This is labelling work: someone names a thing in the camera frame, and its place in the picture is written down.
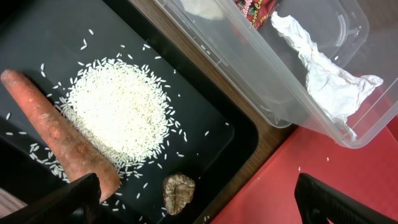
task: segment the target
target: black plastic tray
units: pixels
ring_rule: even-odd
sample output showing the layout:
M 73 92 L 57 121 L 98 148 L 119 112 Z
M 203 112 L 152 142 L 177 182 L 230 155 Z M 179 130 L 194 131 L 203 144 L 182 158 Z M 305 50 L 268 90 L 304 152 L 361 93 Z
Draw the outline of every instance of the black plastic tray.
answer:
M 127 223 L 138 222 L 141 215 L 147 223 L 191 223 L 254 152 L 258 141 L 256 127 L 129 1 L 105 0 L 105 3 L 100 0 L 25 1 L 0 25 L 0 70 L 22 70 L 43 93 L 52 93 L 50 100 L 55 101 L 66 91 L 55 91 L 52 87 L 58 81 L 68 87 L 69 78 L 81 68 L 77 61 L 88 63 L 105 56 L 115 58 L 121 52 L 127 63 L 149 64 L 156 75 L 172 86 L 168 94 L 177 111 L 174 118 L 187 132 L 188 142 L 178 134 L 170 135 L 170 147 L 164 151 L 167 160 L 162 154 L 155 163 L 146 164 L 140 170 L 144 174 L 141 179 L 132 176 L 127 182 L 123 180 L 119 189 L 123 196 L 114 195 L 107 200 L 110 206 L 103 210 Z M 80 51 L 83 38 L 88 48 Z M 144 43 L 152 49 L 142 51 Z M 134 60 L 129 61 L 127 54 Z M 158 55 L 162 59 L 154 60 Z M 39 72 L 43 62 L 47 78 Z M 0 86 L 0 102 L 0 187 L 32 203 L 65 183 L 28 156 L 30 144 L 39 142 L 44 147 L 45 143 L 3 86 Z M 6 121 L 8 112 L 12 116 Z M 8 131 L 26 131 L 28 135 L 6 136 Z M 185 157 L 177 157 L 177 152 Z M 38 155 L 45 158 L 46 153 Z M 162 164 L 162 170 L 156 166 L 157 162 Z M 181 214 L 163 218 L 162 179 L 176 172 L 195 180 L 195 196 Z M 146 182 L 148 187 L 142 189 Z

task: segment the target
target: crumpled paper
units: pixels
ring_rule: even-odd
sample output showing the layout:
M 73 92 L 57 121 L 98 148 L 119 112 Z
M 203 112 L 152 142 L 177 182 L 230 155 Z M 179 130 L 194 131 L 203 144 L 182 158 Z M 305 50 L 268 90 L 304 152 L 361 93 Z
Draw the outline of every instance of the crumpled paper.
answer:
M 344 129 L 356 140 L 356 133 L 346 124 L 347 117 L 354 114 L 361 103 L 383 83 L 375 75 L 352 76 L 335 65 L 317 44 L 311 41 L 310 34 L 292 16 L 271 16 L 272 26 L 286 42 L 298 52 L 298 57 L 308 70 L 306 86 L 308 93 L 318 103 L 333 123 Z
M 184 10 L 209 20 L 224 18 L 223 11 L 214 0 L 181 0 Z

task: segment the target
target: pile of rice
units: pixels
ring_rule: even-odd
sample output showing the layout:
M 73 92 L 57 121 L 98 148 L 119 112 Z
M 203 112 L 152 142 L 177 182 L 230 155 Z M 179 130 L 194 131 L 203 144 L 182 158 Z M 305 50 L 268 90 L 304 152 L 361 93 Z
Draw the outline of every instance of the pile of rice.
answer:
M 71 79 L 61 105 L 62 114 L 118 168 L 156 157 L 169 135 L 165 80 L 149 72 L 148 65 L 95 60 Z

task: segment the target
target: red surface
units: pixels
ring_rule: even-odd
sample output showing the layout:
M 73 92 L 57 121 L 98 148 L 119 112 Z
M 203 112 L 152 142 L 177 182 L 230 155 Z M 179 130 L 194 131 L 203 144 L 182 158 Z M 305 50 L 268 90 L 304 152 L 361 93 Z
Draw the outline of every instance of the red surface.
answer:
M 398 220 L 398 142 L 387 128 L 361 149 L 343 148 L 328 136 L 298 128 L 212 224 L 302 223 L 294 198 L 299 167 Z
M 388 130 L 390 130 L 391 134 L 395 137 L 395 139 L 398 139 L 398 116 L 392 119 L 387 127 Z

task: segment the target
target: white tissue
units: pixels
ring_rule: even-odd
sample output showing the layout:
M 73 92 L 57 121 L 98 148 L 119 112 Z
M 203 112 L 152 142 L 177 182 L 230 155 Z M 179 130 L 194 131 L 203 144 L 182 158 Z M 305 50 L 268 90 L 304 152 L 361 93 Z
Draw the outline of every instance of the white tissue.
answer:
M 224 18 L 223 11 L 221 11 L 214 0 L 181 0 L 181 3 L 184 10 L 190 14 L 210 20 L 220 20 Z
M 299 59 L 308 70 L 308 93 L 331 121 L 345 129 L 351 140 L 355 141 L 357 135 L 346 124 L 347 117 L 359 109 L 373 90 L 383 83 L 383 79 L 375 75 L 357 78 L 335 65 L 318 51 L 310 34 L 292 16 L 279 17 L 274 12 L 271 22 L 279 35 L 298 52 Z

